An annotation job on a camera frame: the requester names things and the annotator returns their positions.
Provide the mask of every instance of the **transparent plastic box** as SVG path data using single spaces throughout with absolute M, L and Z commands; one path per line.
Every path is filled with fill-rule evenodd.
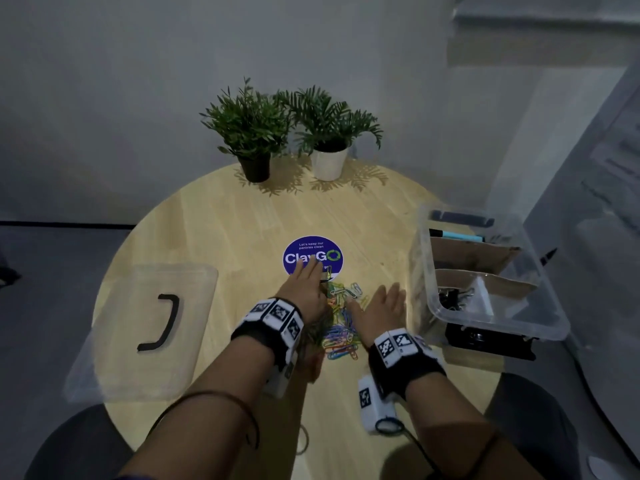
M 485 242 L 517 246 L 521 252 L 498 276 L 532 283 L 537 289 L 524 299 L 491 295 L 492 314 L 448 310 L 440 304 L 429 229 L 481 235 Z M 414 326 L 432 344 L 446 344 L 442 325 L 459 324 L 527 338 L 564 340 L 570 325 L 533 246 L 516 215 L 487 213 L 444 204 L 423 204 L 409 256 Z
M 180 396 L 193 380 L 217 280 L 218 271 L 202 264 L 133 267 L 114 283 L 93 323 L 67 376 L 66 399 L 103 403 Z M 141 344 L 146 348 L 140 350 Z

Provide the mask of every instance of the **purple circular sticker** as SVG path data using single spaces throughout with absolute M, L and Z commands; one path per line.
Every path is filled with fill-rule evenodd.
M 282 255 L 282 264 L 287 273 L 293 273 L 296 261 L 302 259 L 308 263 L 311 256 L 322 261 L 323 271 L 331 271 L 331 277 L 337 276 L 342 269 L 344 257 L 338 245 L 320 235 L 299 237 L 287 246 Z

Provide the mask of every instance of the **white wall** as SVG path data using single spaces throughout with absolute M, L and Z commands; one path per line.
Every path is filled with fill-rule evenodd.
M 363 137 L 358 157 L 446 200 L 526 214 L 620 78 L 632 41 L 454 31 L 452 8 L 5 0 L 0 219 L 137 222 L 232 161 L 198 112 L 245 75 L 265 91 L 321 85 L 380 116 L 382 151 Z

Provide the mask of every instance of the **wooden tabletop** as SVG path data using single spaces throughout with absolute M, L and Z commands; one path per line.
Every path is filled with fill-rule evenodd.
M 357 282 L 365 294 L 381 283 L 400 281 L 407 287 L 416 209 L 434 200 L 425 188 L 395 171 L 361 161 L 347 160 L 340 179 L 320 182 L 313 178 L 308 158 L 274 159 L 271 178 L 251 185 L 238 164 L 229 165 L 181 188 L 133 229 L 102 281 L 94 319 L 114 282 L 134 265 L 195 262 L 214 266 L 218 284 L 196 364 L 197 377 L 228 344 L 247 310 L 272 296 L 286 279 L 282 254 L 297 237 L 321 235 L 335 242 L 344 256 L 338 281 Z M 409 327 L 415 325 L 412 317 L 409 309 Z M 403 450 L 410 450 L 404 447 L 405 438 L 369 436 L 360 423 L 357 382 L 367 373 L 366 359 L 362 351 L 357 360 L 347 355 L 324 361 L 320 379 L 307 390 L 302 424 L 310 442 L 298 457 L 294 477 L 300 476 L 300 461 L 307 471 L 303 476 L 314 480 L 378 479 L 391 461 L 404 462 L 407 452 Z M 500 377 L 496 372 L 456 365 L 447 366 L 447 375 L 480 411 L 489 404 Z M 263 446 L 257 452 L 243 451 L 255 466 L 252 475 L 260 471 L 260 477 L 288 477 L 293 455 L 276 460 L 273 450 L 278 443 L 297 441 L 298 423 L 291 418 L 295 406 L 289 401 L 265 398 L 259 405 Z M 124 439 L 137 449 L 167 405 L 157 401 L 106 407 Z M 397 410 L 409 425 L 404 409 L 398 405 Z M 294 439 L 284 441 L 285 435 Z

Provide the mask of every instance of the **marker pen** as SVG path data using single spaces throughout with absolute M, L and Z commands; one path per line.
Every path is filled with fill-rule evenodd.
M 431 237 L 446 237 L 448 239 L 460 239 L 462 241 L 484 242 L 484 237 L 481 235 L 459 234 L 457 232 L 449 232 L 440 229 L 429 229 L 429 235 Z

